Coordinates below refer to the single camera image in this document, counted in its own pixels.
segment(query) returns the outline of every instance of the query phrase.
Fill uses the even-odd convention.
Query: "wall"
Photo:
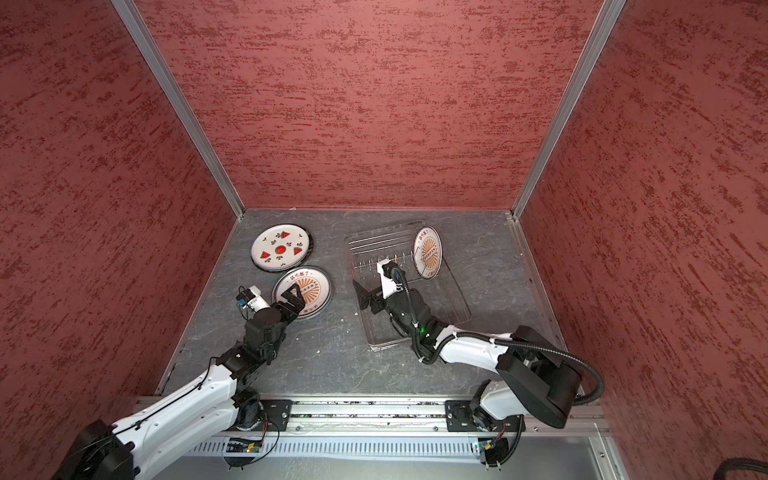
[[[234,218],[108,0],[0,32],[0,478],[49,478],[154,392]]]
[[[768,459],[766,20],[630,0],[524,212],[633,480]]]
[[[601,0],[137,0],[247,207],[509,208]]]

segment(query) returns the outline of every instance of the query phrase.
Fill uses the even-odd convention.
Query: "orange sunburst design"
[[[437,261],[437,243],[435,239],[428,237],[422,246],[422,262],[424,262],[427,270],[432,270],[437,266]]]
[[[320,284],[313,278],[299,278],[296,283],[299,284],[301,295],[307,305],[314,302],[320,295]]]

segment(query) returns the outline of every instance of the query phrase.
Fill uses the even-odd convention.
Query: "red wall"
[[[509,208],[601,0],[137,0],[247,207]]]
[[[0,478],[48,478],[154,392],[233,214],[108,0],[0,32]]]
[[[766,21],[630,0],[524,213],[633,480],[768,459]]]

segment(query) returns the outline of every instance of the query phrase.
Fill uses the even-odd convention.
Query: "white plate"
[[[262,270],[282,272],[299,265],[312,250],[312,238],[302,227],[276,225],[263,231],[250,248],[250,257]]]
[[[427,280],[434,278],[442,263],[440,237],[432,227],[424,227],[416,234],[413,242],[413,263],[419,275]]]
[[[272,290],[272,303],[285,301],[282,294],[294,283],[299,284],[301,295],[306,302],[304,310],[296,319],[303,320],[315,316],[330,303],[333,293],[331,279],[316,266],[299,266],[283,275]]]

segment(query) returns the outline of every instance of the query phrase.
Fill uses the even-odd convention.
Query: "robotic arm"
[[[410,337],[411,349],[421,363],[467,363],[496,372],[501,381],[484,383],[471,404],[478,429],[492,431],[495,420],[512,415],[533,415],[554,428],[565,426],[573,405],[597,399],[604,384],[600,373],[584,360],[553,346],[531,327],[514,333],[488,335],[456,328],[435,318],[418,290],[408,287],[397,263],[385,259],[376,269],[382,287],[371,292],[359,283],[354,287],[361,310],[386,310],[393,326]],[[580,371],[590,373],[596,388],[577,397]]]
[[[270,306],[255,286],[243,289],[238,303],[253,317],[246,321],[242,342],[149,408],[112,426],[98,420],[85,427],[53,478],[149,480],[211,435],[232,425],[255,426],[262,417],[260,398],[247,385],[262,365],[275,360],[286,327],[306,305],[297,284],[283,298],[286,302]]]

